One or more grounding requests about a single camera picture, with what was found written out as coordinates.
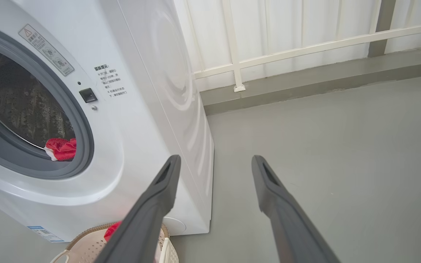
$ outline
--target gray vertical post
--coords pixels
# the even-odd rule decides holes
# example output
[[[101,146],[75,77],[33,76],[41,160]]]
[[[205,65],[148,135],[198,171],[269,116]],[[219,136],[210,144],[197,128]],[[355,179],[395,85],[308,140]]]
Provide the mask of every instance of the gray vertical post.
[[[376,32],[391,29],[392,15],[396,0],[382,0],[379,7],[378,23],[376,24]],[[368,57],[374,58],[384,55],[387,39],[374,41],[369,44]]]

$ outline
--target front-loading washing machine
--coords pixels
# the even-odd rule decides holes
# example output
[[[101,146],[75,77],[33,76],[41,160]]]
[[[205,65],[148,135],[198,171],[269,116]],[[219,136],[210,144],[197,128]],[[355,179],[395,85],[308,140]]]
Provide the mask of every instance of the front-loading washing machine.
[[[172,0],[0,0],[0,209],[71,241],[121,220],[179,154],[164,223],[209,232],[214,143],[193,81]],[[53,161],[50,138],[75,155]]]

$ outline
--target concrete ledge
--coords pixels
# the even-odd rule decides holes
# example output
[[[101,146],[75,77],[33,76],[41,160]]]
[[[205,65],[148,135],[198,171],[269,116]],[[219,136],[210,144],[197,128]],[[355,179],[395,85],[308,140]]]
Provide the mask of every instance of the concrete ledge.
[[[201,92],[204,110],[213,115],[230,110],[291,100],[378,82],[421,77],[421,49],[351,60]]]

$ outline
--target red and white garment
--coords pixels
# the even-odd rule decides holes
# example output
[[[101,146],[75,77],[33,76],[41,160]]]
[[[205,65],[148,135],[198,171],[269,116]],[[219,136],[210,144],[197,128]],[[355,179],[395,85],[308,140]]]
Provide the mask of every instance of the red and white garment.
[[[76,138],[70,140],[52,138],[46,142],[45,152],[52,161],[70,160],[76,155],[76,146]]]

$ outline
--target warning triangle symbol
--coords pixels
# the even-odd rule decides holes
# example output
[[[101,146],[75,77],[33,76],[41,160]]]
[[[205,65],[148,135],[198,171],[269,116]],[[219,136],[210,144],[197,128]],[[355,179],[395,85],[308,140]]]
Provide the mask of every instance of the warning triangle symbol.
[[[27,30],[27,29],[25,29],[25,28],[24,28],[24,31],[25,31],[25,35],[26,35],[27,37],[30,37],[30,35],[32,35],[32,32],[28,31],[28,30]]]

